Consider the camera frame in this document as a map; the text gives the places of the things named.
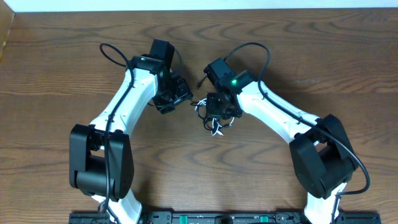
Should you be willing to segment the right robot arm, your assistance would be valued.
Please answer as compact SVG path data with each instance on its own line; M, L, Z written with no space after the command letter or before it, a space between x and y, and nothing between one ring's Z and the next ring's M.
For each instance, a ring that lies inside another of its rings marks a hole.
M307 220L336 220L335 196L358 168L340 120L331 114L319 118L296 108L257 81L250 71L232 71L222 58L207 65L204 73L216 89L207 96L206 117L227 120L247 113L274 130L289 145L295 175L307 191Z

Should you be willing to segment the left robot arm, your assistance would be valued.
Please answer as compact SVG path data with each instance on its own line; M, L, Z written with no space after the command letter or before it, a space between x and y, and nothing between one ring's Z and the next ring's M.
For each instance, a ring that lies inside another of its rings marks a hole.
M161 114L193 98L180 69L171 64L175 47L155 39L148 54L125 59L124 80L108 106L90 124L70 133L69 181L98 201L95 212L73 212L70 223L149 223L131 185L134 163L130 138L144 108L152 103Z

